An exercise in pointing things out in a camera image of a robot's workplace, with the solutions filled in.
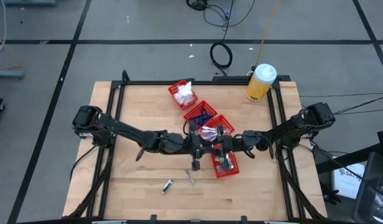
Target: yellow cable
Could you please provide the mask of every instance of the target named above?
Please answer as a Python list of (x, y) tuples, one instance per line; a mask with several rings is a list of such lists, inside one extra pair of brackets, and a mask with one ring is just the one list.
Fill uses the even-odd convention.
[(0, 38), (0, 43), (2, 43), (3, 44), (3, 46), (6, 48), (6, 49), (8, 49), (9, 51), (11, 51), (16, 57), (17, 57), (17, 59), (19, 60), (19, 64), (17, 64), (17, 65), (8, 65), (8, 66), (5, 66), (5, 67), (2, 67), (2, 68), (0, 68), (0, 70), (8, 70), (8, 69), (12, 69), (12, 68), (21, 68), (21, 67), (23, 67), (23, 63), (22, 63), (22, 59), (20, 58), (20, 56), (18, 56), (11, 48), (10, 48), (10, 46), (7, 46), (6, 44), (4, 44), (4, 42), (1, 40), (1, 38)]
[(276, 4), (274, 5), (274, 8), (272, 10), (272, 14), (270, 15), (269, 21), (267, 22), (266, 29), (265, 29), (264, 35), (262, 37), (261, 46), (259, 47), (258, 59), (256, 60), (255, 66), (258, 66), (259, 59), (261, 59), (261, 53), (262, 53), (263, 48), (264, 48), (264, 41), (265, 41), (265, 38), (266, 38), (266, 34), (267, 34), (268, 30), (269, 30), (270, 24), (272, 23), (274, 14), (277, 12), (277, 9), (279, 8), (279, 2), (280, 2), (280, 0), (276, 0)]

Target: wooden table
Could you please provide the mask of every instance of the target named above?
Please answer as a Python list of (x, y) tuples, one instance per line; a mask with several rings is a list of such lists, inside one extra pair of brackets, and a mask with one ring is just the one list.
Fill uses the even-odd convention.
[[(109, 97), (110, 82), (96, 82), (90, 105), (103, 111)], [(301, 109), (295, 82), (280, 82), (287, 119)], [(170, 97), (165, 85), (129, 85), (125, 88), (120, 120), (142, 130), (167, 129), (182, 133), (183, 115)], [(246, 86), (193, 86), (200, 100), (207, 101), (218, 114), (223, 114), (236, 129), (266, 131), (272, 128), (267, 98), (251, 102), (245, 96)], [(274, 100), (277, 120), (280, 116)], [(310, 147), (306, 139), (301, 144)], [(82, 139), (78, 157), (91, 147), (91, 139)], [(82, 160), (74, 170), (63, 215), (68, 215), (89, 191), (98, 150)], [(148, 220), (156, 214), (159, 220), (286, 220), (287, 213), (277, 161), (269, 151), (253, 151), (255, 159), (236, 153), (240, 174), (217, 179), (209, 155), (200, 160), (201, 170), (194, 172), (193, 186), (185, 170), (192, 157), (163, 156), (145, 153), (136, 162), (136, 143), (118, 137), (114, 153), (111, 181), (106, 202), (105, 219)], [(326, 216), (326, 208), (312, 153), (302, 147), (293, 151), (302, 191), (317, 210)], [(167, 194), (161, 191), (169, 179), (175, 180)], [(298, 216), (295, 194), (290, 188), (294, 216)], [(101, 193), (95, 200), (98, 213)]]

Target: red basket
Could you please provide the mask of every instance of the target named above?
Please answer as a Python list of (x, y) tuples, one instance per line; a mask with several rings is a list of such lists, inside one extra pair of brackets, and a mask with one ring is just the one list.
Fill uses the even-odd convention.
[(229, 121), (226, 118), (224, 118), (223, 115), (219, 115), (217, 118), (209, 120), (207, 123), (204, 124), (204, 126), (207, 126), (209, 128), (216, 128), (219, 124), (222, 124), (224, 130), (229, 131), (225, 135), (233, 133), (234, 127), (229, 123)]
[(178, 103), (178, 101), (175, 99), (175, 96), (174, 94), (178, 92), (178, 86), (180, 85), (186, 85), (186, 80), (182, 80), (176, 84), (174, 84), (173, 86), (171, 86), (170, 88), (168, 88), (168, 91), (171, 93), (171, 96), (172, 98), (175, 100), (175, 102), (177, 102), (177, 104), (180, 106), (180, 109), (182, 110), (185, 110), (186, 108), (189, 108), (191, 107), (191, 105), (195, 104), (198, 100), (198, 97), (197, 95), (194, 93), (193, 91), (193, 97), (194, 97), (194, 100), (186, 105), (181, 105), (180, 103)]
[(212, 108), (211, 105), (209, 105), (206, 101), (203, 100), (199, 104), (197, 104), (197, 106), (195, 106), (193, 109), (191, 109), (191, 111), (189, 111), (187, 114), (185, 114), (183, 116), (183, 118), (185, 118), (185, 120), (188, 121), (191, 118), (199, 116), (199, 115), (201, 115), (201, 110), (203, 108), (206, 110), (206, 112), (209, 115), (212, 115), (212, 117), (214, 117), (216, 114), (218, 114), (218, 112), (216, 112), (216, 110), (214, 108)]
[(219, 169), (219, 167), (221, 167), (221, 163), (219, 161), (215, 160), (215, 155), (211, 154), (212, 163), (214, 164), (214, 170), (215, 170), (216, 178), (229, 177), (231, 175), (236, 175), (236, 174), (240, 173), (239, 166), (238, 166), (237, 160), (236, 160), (236, 156), (231, 152), (229, 152), (228, 155), (229, 155), (229, 159), (233, 165), (233, 169), (223, 171), (223, 170)]

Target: white bottle cap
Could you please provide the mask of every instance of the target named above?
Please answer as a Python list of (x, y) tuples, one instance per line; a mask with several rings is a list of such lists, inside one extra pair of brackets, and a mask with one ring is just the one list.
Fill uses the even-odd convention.
[(254, 76), (262, 84), (271, 85), (277, 77), (277, 71), (273, 66), (263, 63), (255, 68)]

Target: small metal part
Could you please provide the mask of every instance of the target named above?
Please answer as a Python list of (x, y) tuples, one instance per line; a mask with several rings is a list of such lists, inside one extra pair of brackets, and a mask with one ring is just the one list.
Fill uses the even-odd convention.
[(192, 185), (195, 185), (196, 182), (195, 182), (194, 179), (193, 179), (191, 170), (187, 169), (187, 170), (186, 170), (186, 174), (187, 174), (187, 176), (189, 176), (189, 179), (190, 179), (191, 184), (192, 184)]
[(167, 191), (169, 190), (169, 188), (171, 188), (172, 184), (173, 184), (173, 180), (168, 180), (167, 184), (165, 184), (165, 187), (164, 189), (162, 189), (161, 193), (165, 195)]

